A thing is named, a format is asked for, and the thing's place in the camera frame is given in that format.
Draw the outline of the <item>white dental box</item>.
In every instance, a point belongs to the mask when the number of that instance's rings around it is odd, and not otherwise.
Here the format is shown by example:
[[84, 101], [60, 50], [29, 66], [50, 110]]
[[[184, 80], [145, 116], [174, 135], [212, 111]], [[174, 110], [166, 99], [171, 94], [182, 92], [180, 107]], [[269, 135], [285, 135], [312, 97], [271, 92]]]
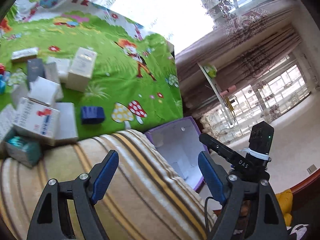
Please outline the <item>white dental box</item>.
[[39, 49], [37, 47], [14, 51], [11, 55], [12, 62], [25, 62], [29, 59], [37, 58]]

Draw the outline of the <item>yellow cushion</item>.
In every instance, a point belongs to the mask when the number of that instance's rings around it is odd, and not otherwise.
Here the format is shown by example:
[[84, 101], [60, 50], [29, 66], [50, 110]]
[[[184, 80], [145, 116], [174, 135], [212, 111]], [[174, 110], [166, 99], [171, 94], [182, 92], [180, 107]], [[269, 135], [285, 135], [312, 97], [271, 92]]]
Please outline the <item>yellow cushion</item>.
[[276, 194], [281, 212], [284, 216], [286, 226], [290, 226], [292, 222], [292, 205], [293, 205], [293, 194], [290, 189], [287, 189], [281, 193]]

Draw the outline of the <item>purple white storage box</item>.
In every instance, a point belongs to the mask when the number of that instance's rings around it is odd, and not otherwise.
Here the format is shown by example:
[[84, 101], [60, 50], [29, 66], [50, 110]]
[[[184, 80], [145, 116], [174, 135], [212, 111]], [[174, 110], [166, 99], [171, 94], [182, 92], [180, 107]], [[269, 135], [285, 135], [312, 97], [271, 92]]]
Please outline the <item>purple white storage box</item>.
[[161, 156], [195, 191], [203, 182], [203, 175], [198, 166], [198, 155], [208, 150], [199, 141], [200, 134], [191, 116], [168, 122], [145, 132], [146, 137]]

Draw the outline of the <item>pink comb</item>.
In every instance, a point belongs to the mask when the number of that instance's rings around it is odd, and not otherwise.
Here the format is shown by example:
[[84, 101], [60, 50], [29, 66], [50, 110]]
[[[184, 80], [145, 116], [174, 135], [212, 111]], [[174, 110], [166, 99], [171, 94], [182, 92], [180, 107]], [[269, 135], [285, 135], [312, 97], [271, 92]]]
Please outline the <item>pink comb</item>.
[[228, 94], [230, 94], [231, 92], [234, 92], [236, 90], [236, 86], [232, 85], [231, 87], [227, 88], [226, 90], [222, 91], [220, 93], [221, 96], [226, 96]]

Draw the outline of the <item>teal box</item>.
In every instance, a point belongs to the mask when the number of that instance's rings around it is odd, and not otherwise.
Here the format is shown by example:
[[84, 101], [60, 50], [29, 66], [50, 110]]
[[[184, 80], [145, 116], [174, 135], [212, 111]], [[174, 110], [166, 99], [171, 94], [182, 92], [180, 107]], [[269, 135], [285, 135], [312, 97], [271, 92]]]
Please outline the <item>teal box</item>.
[[37, 140], [14, 135], [5, 141], [8, 155], [28, 168], [33, 168], [42, 158], [40, 143]]

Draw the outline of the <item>white side table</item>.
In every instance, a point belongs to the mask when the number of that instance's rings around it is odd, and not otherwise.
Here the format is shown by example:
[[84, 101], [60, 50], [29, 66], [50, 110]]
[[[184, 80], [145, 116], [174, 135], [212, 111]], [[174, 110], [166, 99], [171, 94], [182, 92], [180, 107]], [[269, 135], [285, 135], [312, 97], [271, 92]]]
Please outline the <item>white side table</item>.
[[221, 95], [221, 93], [222, 93], [221, 89], [216, 84], [214, 78], [209, 76], [208, 71], [206, 70], [206, 68], [204, 68], [200, 63], [197, 63], [197, 65], [199, 66], [200, 70], [203, 72], [203, 74], [206, 77], [207, 81], [209, 82], [211, 88], [213, 89], [213, 91], [215, 93], [215, 96], [219, 100], [219, 102], [221, 104], [221, 108], [222, 108], [223, 112], [225, 113], [225, 115], [227, 116], [227, 120], [228, 120], [229, 124], [231, 126], [234, 125], [235, 124], [235, 120], [232, 117], [232, 111], [227, 106], [227, 103], [225, 103], [225, 100]]

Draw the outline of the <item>flat white box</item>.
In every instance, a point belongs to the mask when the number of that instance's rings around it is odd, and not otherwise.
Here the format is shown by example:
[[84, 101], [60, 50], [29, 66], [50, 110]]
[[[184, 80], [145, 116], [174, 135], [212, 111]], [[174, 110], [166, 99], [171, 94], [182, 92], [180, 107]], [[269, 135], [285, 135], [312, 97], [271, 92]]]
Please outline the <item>flat white box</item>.
[[74, 104], [71, 102], [56, 102], [54, 108], [60, 112], [60, 115], [53, 146], [75, 144], [79, 137]]

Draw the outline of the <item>striped beige cushion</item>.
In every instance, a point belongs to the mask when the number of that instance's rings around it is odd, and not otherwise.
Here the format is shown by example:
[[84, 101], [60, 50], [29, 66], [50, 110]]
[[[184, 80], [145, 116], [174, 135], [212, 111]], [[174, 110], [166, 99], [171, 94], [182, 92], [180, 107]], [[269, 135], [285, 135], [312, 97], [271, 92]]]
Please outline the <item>striped beige cushion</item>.
[[57, 147], [28, 168], [1, 161], [1, 219], [17, 239], [26, 239], [48, 180], [75, 179], [101, 162], [108, 151], [119, 166], [95, 209], [110, 239], [205, 239], [216, 215], [174, 171], [142, 133], [120, 131]]

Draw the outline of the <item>green tissue pack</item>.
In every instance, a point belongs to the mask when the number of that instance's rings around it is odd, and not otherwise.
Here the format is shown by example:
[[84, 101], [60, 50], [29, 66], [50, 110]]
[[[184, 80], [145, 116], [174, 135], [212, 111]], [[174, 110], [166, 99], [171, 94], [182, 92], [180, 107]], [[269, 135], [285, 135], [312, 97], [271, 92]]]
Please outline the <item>green tissue pack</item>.
[[217, 69], [215, 66], [210, 66], [210, 65], [204, 66], [204, 70], [206, 71], [207, 75], [211, 79], [215, 78], [217, 75]]

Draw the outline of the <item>white box red blue print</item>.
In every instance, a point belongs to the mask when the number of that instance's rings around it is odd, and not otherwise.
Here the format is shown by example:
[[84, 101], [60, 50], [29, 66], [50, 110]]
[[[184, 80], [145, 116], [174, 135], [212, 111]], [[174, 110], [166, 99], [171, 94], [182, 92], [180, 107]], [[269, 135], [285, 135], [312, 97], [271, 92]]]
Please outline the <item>white box red blue print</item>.
[[40, 103], [20, 98], [13, 127], [22, 136], [38, 139], [44, 144], [55, 144], [55, 133], [60, 111]]

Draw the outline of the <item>mauve curtain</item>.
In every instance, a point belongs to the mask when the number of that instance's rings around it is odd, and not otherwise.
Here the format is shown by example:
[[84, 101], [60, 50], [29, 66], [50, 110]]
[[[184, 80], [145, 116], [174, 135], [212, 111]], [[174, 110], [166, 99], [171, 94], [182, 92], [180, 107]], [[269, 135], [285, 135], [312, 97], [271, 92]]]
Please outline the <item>mauve curtain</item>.
[[215, 67], [222, 90], [241, 90], [301, 42], [291, 22], [294, 0], [276, 0], [235, 17], [176, 55], [183, 114], [198, 118], [219, 101], [201, 66]]

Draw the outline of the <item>small blue box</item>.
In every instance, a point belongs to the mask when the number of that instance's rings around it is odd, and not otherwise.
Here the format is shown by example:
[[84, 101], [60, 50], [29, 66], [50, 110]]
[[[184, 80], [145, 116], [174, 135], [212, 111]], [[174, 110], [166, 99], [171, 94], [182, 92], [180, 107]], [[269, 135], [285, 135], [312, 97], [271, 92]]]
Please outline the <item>small blue box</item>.
[[83, 106], [80, 109], [80, 118], [83, 125], [100, 124], [105, 120], [103, 107]]

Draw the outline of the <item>white cube box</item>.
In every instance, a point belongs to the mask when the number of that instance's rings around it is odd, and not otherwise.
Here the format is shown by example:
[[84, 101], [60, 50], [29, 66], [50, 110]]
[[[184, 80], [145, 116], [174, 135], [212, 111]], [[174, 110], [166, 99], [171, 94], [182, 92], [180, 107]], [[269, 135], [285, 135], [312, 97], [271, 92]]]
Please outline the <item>white cube box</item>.
[[59, 83], [38, 76], [30, 83], [28, 99], [52, 107], [63, 99], [62, 87]]

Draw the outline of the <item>green cartoon tablecloth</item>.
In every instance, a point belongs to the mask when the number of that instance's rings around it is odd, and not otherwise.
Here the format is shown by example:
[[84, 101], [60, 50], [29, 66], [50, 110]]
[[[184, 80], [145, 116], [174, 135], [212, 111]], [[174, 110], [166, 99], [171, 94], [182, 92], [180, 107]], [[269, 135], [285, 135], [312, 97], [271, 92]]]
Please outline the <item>green cartoon tablecloth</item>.
[[[27, 79], [27, 65], [13, 63], [14, 51], [37, 47], [43, 63], [69, 68], [80, 47], [97, 53], [84, 92], [66, 88], [64, 102], [75, 107], [79, 139], [124, 129], [145, 132], [183, 116], [177, 70], [165, 38], [87, 0], [16, 0], [1, 22], [1, 65], [12, 89]], [[83, 125], [83, 106], [103, 107], [105, 120]]]

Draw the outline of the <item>tall cream box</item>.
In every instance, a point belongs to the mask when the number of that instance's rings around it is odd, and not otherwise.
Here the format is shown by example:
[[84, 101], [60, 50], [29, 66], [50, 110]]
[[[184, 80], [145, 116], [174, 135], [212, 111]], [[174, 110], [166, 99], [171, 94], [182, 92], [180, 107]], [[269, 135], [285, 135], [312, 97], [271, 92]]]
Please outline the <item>tall cream box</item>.
[[84, 92], [91, 81], [97, 53], [80, 47], [68, 70], [66, 88]]

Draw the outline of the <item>dark grey box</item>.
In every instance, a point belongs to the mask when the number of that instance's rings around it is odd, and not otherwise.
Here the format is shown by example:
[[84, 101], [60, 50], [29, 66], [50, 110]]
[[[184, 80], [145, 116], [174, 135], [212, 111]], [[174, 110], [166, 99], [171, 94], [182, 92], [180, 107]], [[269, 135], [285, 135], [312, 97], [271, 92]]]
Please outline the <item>dark grey box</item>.
[[34, 82], [37, 77], [45, 78], [44, 64], [42, 59], [34, 58], [27, 61], [27, 81]]

